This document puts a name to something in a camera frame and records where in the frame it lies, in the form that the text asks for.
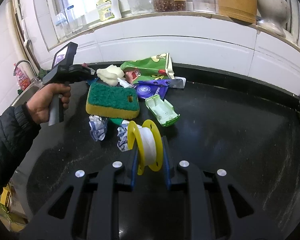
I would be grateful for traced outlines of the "person's left hand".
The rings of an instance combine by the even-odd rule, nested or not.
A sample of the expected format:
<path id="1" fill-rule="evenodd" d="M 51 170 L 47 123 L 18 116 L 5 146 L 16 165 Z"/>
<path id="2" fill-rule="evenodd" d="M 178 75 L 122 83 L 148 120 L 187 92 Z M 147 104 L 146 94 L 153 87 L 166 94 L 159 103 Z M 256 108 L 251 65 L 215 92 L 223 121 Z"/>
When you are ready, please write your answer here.
<path id="1" fill-rule="evenodd" d="M 48 84 L 37 91 L 26 103 L 29 114 L 35 123 L 48 122 L 49 105 L 55 95 L 61 95 L 63 109 L 69 108 L 71 87 L 61 83 Z"/>

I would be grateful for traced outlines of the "black jacket left forearm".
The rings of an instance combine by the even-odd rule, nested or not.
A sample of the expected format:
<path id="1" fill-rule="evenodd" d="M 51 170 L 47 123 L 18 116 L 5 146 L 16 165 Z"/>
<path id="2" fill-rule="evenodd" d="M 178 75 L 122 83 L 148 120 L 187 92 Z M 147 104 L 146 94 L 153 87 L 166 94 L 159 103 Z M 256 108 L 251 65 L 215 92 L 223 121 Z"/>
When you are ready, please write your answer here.
<path id="1" fill-rule="evenodd" d="M 0 116 L 0 195 L 39 131 L 25 104 L 8 107 Z"/>

